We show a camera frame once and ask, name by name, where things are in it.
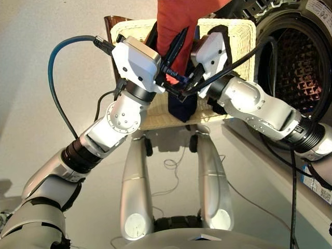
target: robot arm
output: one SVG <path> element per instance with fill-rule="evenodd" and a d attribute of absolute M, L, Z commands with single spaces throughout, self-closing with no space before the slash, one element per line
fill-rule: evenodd
<path fill-rule="evenodd" d="M 96 121 L 66 148 L 56 153 L 27 182 L 22 204 L 0 234 L 0 248 L 69 248 L 63 211 L 78 196 L 90 171 L 112 153 L 144 120 L 155 94 L 160 56 L 132 37 L 119 43 L 112 55 L 126 90 Z"/>
<path fill-rule="evenodd" d="M 194 46 L 191 59 L 204 68 L 204 79 L 215 75 L 227 59 L 222 34 L 212 33 Z M 224 76 L 198 92 L 217 100 L 226 113 L 245 121 L 256 131 L 282 141 L 309 162 L 311 174 L 332 190 L 332 128 L 316 123 L 282 100 L 267 95 L 261 86 L 239 77 Z"/>
<path fill-rule="evenodd" d="M 267 95 L 258 84 L 239 77 L 215 81 L 207 94 L 219 95 L 217 102 L 228 114 L 293 148 L 299 157 L 309 161 L 309 170 L 321 185 L 332 189 L 330 126 L 312 121 L 284 101 Z"/>

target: black wheel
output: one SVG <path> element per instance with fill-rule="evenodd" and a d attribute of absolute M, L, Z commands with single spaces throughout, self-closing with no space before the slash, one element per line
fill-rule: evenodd
<path fill-rule="evenodd" d="M 189 142 L 189 150 L 192 153 L 196 153 L 197 152 L 197 143 L 198 143 L 198 136 L 197 135 L 192 135 L 190 137 L 190 142 Z"/>
<path fill-rule="evenodd" d="M 144 144 L 146 149 L 146 156 L 150 157 L 154 153 L 152 150 L 152 143 L 151 140 L 148 138 L 144 138 Z"/>

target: gray floor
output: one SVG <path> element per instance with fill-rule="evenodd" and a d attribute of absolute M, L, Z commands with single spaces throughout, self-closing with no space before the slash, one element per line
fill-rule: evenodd
<path fill-rule="evenodd" d="M 53 47 L 75 35 L 106 37 L 104 16 L 154 18 L 156 9 L 156 0 L 0 0 L 0 183 L 4 183 L 0 184 L 0 197 L 19 196 L 27 179 L 72 141 L 47 85 L 47 63 Z M 98 97 L 114 87 L 110 59 L 87 43 L 71 45 L 59 53 L 54 79 L 63 109 L 79 133 L 92 123 Z M 102 109 L 110 101 L 106 98 Z M 255 162 L 248 162 L 224 138 L 220 122 L 209 127 L 218 151 L 226 155 L 224 166 L 229 180 L 243 194 L 289 221 L 290 203 L 261 172 L 255 171 Z M 120 235 L 119 197 L 128 148 L 126 141 L 92 171 L 81 195 L 66 212 L 67 235 L 73 245 L 111 248 L 111 238 Z M 174 172 L 162 165 L 164 159 L 180 158 L 182 149 L 168 153 L 154 149 L 154 156 L 148 159 L 152 192 L 176 184 Z M 154 205 L 166 216 L 196 214 L 197 156 L 189 150 L 185 151 L 178 175 L 176 191 L 155 197 Z M 287 247 L 287 230 L 234 192 L 232 198 L 235 231 Z M 158 210 L 154 214 L 161 216 Z M 321 249 L 330 248 L 300 215 L 298 222 L 301 248 L 318 248 L 318 243 Z M 114 243 L 121 246 L 124 242 L 119 239 Z"/>

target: wicker basket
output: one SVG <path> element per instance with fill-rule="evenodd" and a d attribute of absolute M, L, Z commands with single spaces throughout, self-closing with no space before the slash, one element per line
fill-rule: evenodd
<path fill-rule="evenodd" d="M 133 36 L 140 41 L 144 41 L 155 19 L 125 21 L 117 23 L 110 31 L 112 40 L 115 41 L 118 34 L 125 37 Z M 228 26 L 233 62 L 243 57 L 255 47 L 256 28 L 252 21 L 238 19 L 200 19 L 200 35 L 203 36 L 208 31 L 218 25 Z M 246 80 L 254 79 L 255 59 L 252 57 L 247 62 L 235 69 L 235 71 Z M 191 119 L 186 123 L 181 122 L 168 112 L 168 96 L 164 94 L 156 95 L 148 109 L 147 117 L 141 125 L 141 130 L 153 130 L 158 128 L 191 125 L 224 119 L 225 116 L 212 111 L 212 107 L 207 105 L 206 100 L 199 98 L 197 109 Z"/>

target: red cloth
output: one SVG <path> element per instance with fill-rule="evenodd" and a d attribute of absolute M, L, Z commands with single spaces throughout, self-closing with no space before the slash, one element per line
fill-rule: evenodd
<path fill-rule="evenodd" d="M 158 0 L 157 51 L 164 56 L 174 37 L 189 27 L 185 43 L 172 69 L 184 75 L 188 63 L 197 20 L 225 6 L 230 0 Z M 168 76 L 172 84 L 177 80 Z"/>

